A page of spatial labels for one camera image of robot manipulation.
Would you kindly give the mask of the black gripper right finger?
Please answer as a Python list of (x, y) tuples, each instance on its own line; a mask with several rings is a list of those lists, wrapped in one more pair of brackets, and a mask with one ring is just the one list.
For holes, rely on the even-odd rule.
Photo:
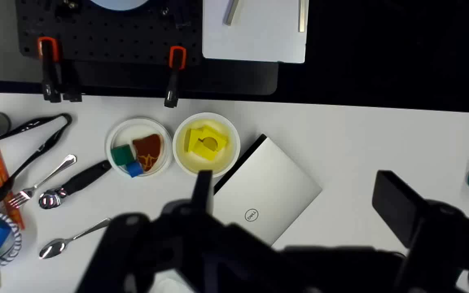
[(378, 171), (373, 209), (407, 249), (394, 282), (396, 293), (455, 293), (461, 275), (458, 209), (425, 201), (393, 171)]

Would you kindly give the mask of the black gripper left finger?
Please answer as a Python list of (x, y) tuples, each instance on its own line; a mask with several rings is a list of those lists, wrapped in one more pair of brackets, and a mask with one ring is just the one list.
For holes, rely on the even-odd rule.
[(114, 217), (78, 287), (77, 293), (148, 293), (153, 275), (139, 266), (150, 220), (142, 214)]

